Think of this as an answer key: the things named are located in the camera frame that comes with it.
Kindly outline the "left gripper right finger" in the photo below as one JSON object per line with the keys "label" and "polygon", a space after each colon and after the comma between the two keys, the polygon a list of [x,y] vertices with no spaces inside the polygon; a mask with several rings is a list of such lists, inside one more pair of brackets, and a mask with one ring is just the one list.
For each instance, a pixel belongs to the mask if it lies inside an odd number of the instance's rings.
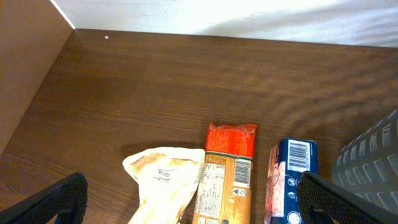
{"label": "left gripper right finger", "polygon": [[309,171],[301,175],[297,197],[305,224],[397,223],[397,215]]}

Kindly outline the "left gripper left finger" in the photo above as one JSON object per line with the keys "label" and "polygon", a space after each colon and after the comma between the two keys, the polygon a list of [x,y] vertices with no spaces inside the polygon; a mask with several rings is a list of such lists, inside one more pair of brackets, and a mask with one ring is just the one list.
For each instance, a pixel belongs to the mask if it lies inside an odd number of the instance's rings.
{"label": "left gripper left finger", "polygon": [[81,224],[87,202],[88,183],[76,172],[1,211],[1,223]]}

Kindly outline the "beige snack bag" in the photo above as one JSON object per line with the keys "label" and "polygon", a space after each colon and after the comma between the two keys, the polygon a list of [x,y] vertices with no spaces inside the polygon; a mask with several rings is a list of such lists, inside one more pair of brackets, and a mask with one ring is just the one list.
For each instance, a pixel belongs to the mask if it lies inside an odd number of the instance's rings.
{"label": "beige snack bag", "polygon": [[204,166],[203,149],[156,147],[125,158],[123,167],[139,186],[139,208],[129,223],[179,223]]}

